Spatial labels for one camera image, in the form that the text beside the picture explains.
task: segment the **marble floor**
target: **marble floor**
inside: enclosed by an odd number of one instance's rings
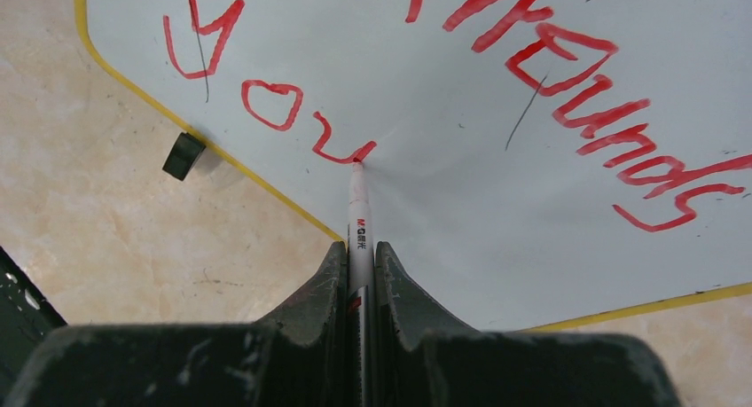
[[[180,129],[83,47],[73,0],[0,0],[0,245],[71,324],[254,320],[331,243],[212,153],[161,171]],[[688,406],[752,405],[752,295],[574,329],[646,340]]]

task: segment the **white board surface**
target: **white board surface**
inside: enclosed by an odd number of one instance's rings
[[[104,60],[342,236],[332,158],[372,147],[376,239],[470,325],[752,281],[752,0],[195,0],[200,45],[189,0],[87,2]]]

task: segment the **yellow edge tape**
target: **yellow edge tape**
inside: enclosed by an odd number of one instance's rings
[[[89,38],[89,25],[88,25],[87,14],[86,14],[86,0],[74,0],[74,7],[75,7],[75,25],[78,28],[78,35],[81,37],[83,45],[89,51],[89,54],[91,54],[94,60],[97,61],[97,63],[100,66],[102,66],[102,68],[104,68],[106,72],[108,72],[117,81],[119,81],[120,83],[128,87],[130,90],[136,92],[136,94],[139,97],[141,97],[144,101],[146,101],[147,103],[152,105],[154,108],[159,110],[162,114],[167,116],[171,121],[175,122],[177,126],[182,128],[186,132],[190,133],[194,137],[198,138],[210,150],[219,154],[223,159],[227,160],[230,164],[232,164],[232,166],[240,169],[240,171],[242,171],[252,180],[256,181],[257,184],[259,184],[266,191],[274,195],[274,197],[282,200],[283,203],[285,203],[292,210],[300,214],[303,218],[306,219],[306,221],[314,224],[317,228],[319,228],[321,231],[323,231],[327,236],[331,237],[332,239],[342,241],[342,238],[339,235],[337,235],[337,233],[332,231],[332,229],[324,225],[324,223],[322,223],[321,221],[318,221],[318,219],[316,219],[313,215],[311,215],[302,207],[295,204],[295,202],[287,198],[284,194],[279,192],[276,188],[272,187],[269,183],[264,181],[260,176],[255,174],[251,169],[246,168],[242,163],[235,160],[232,156],[230,156],[227,152],[225,152],[219,146],[215,145],[214,143],[206,139],[196,129],[192,128],[191,125],[189,125],[188,123],[180,119],[175,113],[172,113],[171,111],[169,111],[167,107],[160,104],[159,101],[150,97],[149,94],[147,94],[146,92],[138,88],[138,86],[136,86],[133,82],[126,79],[125,76],[118,73],[117,70],[115,70],[112,66],[110,66],[105,61],[105,59],[103,59],[102,56],[99,55],[99,52],[94,47],[94,44],[91,43],[91,39]],[[710,290],[710,291],[703,292],[703,293],[688,294],[687,296],[679,296],[677,298],[671,298],[671,299],[667,299],[663,301],[646,303],[646,304],[637,305],[634,307],[616,309],[614,311],[603,312],[603,313],[594,314],[591,316],[573,318],[571,320],[566,320],[566,321],[562,321],[559,323],[533,327],[532,329],[529,329],[529,330],[555,331],[555,330],[568,329],[568,328],[577,327],[580,325],[591,325],[594,323],[600,323],[602,321],[613,320],[616,318],[636,316],[638,314],[646,314],[648,312],[655,312],[655,311],[660,311],[663,309],[672,309],[672,308],[684,307],[687,305],[694,305],[695,303],[717,301],[720,299],[730,298],[733,296],[742,296],[744,294],[752,294],[752,283],[745,283],[745,284],[737,285],[737,286],[724,287],[722,289]]]
[[[317,228],[319,228],[321,231],[323,231],[327,236],[331,237],[332,239],[342,241],[342,238],[337,235],[336,232],[332,231],[329,227],[324,225],[321,221],[316,219],[313,215],[311,215],[308,211],[303,209],[302,207],[298,206],[287,198],[284,194],[279,192],[276,188],[271,186],[271,184],[264,181],[260,176],[255,174],[251,169],[246,168],[242,163],[235,160],[232,156],[230,156],[225,150],[220,148],[218,145],[214,144],[210,140],[208,140],[206,137],[201,135],[200,132],[198,132],[196,129],[192,128],[191,125],[189,125],[184,120],[180,119],[180,117],[177,116],[177,114],[172,113],[167,109],[167,107],[163,106],[159,101],[152,98],[141,90],[141,88],[138,88],[135,83],[129,81],[125,76],[120,74],[117,70],[115,70],[112,66],[109,65],[105,61],[105,59],[102,58],[101,55],[99,55],[99,52],[97,51],[97,48],[94,47],[94,44],[91,42],[91,39],[89,38],[89,22],[87,20],[87,13],[86,13],[86,0],[74,0],[74,8],[75,8],[75,25],[78,28],[78,35],[81,37],[81,41],[83,42],[83,45],[86,47],[86,50],[89,51],[89,54],[94,58],[97,63],[102,66],[102,68],[105,69],[106,72],[108,72],[112,77],[114,77],[117,81],[128,87],[133,92],[136,92],[136,95],[141,97],[144,101],[152,105],[152,107],[156,108],[160,113],[167,116],[171,121],[175,122],[177,126],[188,132],[189,134],[193,135],[194,137],[198,138],[204,145],[206,145],[209,150],[219,154],[223,159],[227,160],[229,163],[232,164],[235,168],[240,169],[241,172],[246,174],[249,178],[256,181],[257,184],[259,184],[261,187],[263,187],[266,191],[270,192],[274,197],[282,200],[282,203],[285,203],[288,205],[292,210],[300,214],[303,218],[306,219],[306,221],[314,224]]]

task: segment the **white pen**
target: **white pen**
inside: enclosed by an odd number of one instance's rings
[[[378,405],[377,317],[371,207],[363,163],[353,163],[348,208],[348,306],[355,405]]]

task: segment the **dark corner object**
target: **dark corner object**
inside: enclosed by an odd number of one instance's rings
[[[0,247],[0,403],[47,333],[66,322]]]
[[[659,358],[616,334],[481,333],[376,250],[386,406],[679,406]],[[349,406],[345,245],[252,324],[70,326],[7,405]]]
[[[188,172],[196,164],[206,146],[198,138],[184,132],[177,136],[162,170],[180,181],[185,180]]]

